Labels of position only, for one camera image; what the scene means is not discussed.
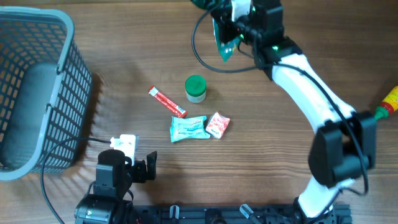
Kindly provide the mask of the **red stick packet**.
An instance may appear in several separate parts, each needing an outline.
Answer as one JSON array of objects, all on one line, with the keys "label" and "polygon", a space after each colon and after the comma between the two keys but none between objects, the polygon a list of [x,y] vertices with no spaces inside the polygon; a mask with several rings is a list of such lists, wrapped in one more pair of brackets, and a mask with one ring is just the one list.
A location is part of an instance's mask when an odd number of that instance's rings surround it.
[{"label": "red stick packet", "polygon": [[174,103],[161,91],[159,91],[155,86],[151,86],[149,89],[149,94],[153,96],[158,102],[163,104],[169,111],[171,111],[176,117],[184,118],[187,115],[187,111],[180,107],[178,104]]}]

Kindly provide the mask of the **teal tissue packet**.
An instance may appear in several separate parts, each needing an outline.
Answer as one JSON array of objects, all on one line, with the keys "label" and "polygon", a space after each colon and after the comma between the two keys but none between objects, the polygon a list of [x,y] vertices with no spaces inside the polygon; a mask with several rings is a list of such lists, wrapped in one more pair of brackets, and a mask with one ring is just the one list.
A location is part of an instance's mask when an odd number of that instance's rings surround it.
[{"label": "teal tissue packet", "polygon": [[173,117],[170,126],[170,141],[177,142],[183,139],[209,139],[210,134],[205,131],[206,116],[193,118]]}]

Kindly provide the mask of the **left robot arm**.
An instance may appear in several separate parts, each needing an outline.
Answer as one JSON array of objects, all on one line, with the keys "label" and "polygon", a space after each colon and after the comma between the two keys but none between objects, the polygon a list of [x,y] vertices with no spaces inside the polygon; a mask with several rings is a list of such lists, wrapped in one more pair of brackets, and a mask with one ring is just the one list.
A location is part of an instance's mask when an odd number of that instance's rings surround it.
[{"label": "left robot arm", "polygon": [[156,177],[157,152],[146,160],[133,161],[120,150],[109,149],[98,156],[96,180],[76,206],[76,223],[143,223],[132,200],[125,200],[133,183],[143,184]]}]

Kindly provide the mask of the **red white snack packet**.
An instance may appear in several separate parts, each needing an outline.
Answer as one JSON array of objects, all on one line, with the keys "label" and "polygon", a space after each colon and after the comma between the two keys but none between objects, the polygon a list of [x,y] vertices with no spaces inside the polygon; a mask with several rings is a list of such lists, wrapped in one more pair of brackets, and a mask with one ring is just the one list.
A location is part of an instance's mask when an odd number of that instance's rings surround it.
[{"label": "red white snack packet", "polygon": [[205,131],[214,138],[220,139],[229,125],[230,119],[216,112],[209,120]]}]

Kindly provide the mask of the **dark green box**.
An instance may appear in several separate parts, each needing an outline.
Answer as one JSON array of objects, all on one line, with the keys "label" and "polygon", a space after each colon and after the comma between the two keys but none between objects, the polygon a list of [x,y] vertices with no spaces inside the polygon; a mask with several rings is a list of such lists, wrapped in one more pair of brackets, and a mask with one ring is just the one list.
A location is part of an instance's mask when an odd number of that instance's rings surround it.
[{"label": "dark green box", "polygon": [[[200,9],[207,11],[210,10],[212,7],[215,7],[223,2],[220,0],[190,0],[190,1],[194,5],[196,5],[196,7],[199,7]],[[237,49],[241,40],[239,39],[239,37],[235,37],[232,40],[223,42],[221,40],[221,35],[225,34],[225,32],[221,30],[221,22],[216,22],[215,19],[213,19],[212,22],[213,22],[213,32],[218,52],[220,53],[224,63],[226,63],[229,60],[229,58],[232,56],[233,52]]]}]

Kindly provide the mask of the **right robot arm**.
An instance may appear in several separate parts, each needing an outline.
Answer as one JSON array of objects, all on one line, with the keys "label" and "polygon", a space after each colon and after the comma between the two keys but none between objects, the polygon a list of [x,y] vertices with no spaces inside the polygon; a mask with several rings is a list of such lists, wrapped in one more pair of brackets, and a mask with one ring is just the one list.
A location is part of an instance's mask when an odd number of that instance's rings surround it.
[{"label": "right robot arm", "polygon": [[308,156],[312,177],[297,198],[300,221],[331,213],[333,202],[358,178],[368,182],[376,164],[376,120],[336,96],[311,68],[301,48],[284,34],[279,1],[218,1],[210,14],[224,44],[252,47],[255,67],[279,85],[308,119],[315,137]]}]

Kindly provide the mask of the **red sauce bottle green cap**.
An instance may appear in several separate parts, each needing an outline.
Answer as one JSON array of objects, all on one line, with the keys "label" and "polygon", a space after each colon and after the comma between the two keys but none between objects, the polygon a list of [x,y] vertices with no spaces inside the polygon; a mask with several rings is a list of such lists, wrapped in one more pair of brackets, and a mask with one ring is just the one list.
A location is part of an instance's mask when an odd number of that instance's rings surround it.
[{"label": "red sauce bottle green cap", "polygon": [[395,86],[376,107],[374,114],[376,120],[387,118],[397,111],[397,89],[398,86]]}]

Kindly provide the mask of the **clear jar green lid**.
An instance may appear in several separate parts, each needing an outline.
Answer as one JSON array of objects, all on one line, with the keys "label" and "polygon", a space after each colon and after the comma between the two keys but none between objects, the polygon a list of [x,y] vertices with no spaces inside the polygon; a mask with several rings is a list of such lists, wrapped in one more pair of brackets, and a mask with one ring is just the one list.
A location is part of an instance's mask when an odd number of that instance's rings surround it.
[{"label": "clear jar green lid", "polygon": [[192,75],[185,81],[185,93],[192,103],[200,103],[206,97],[206,80],[200,75]]}]

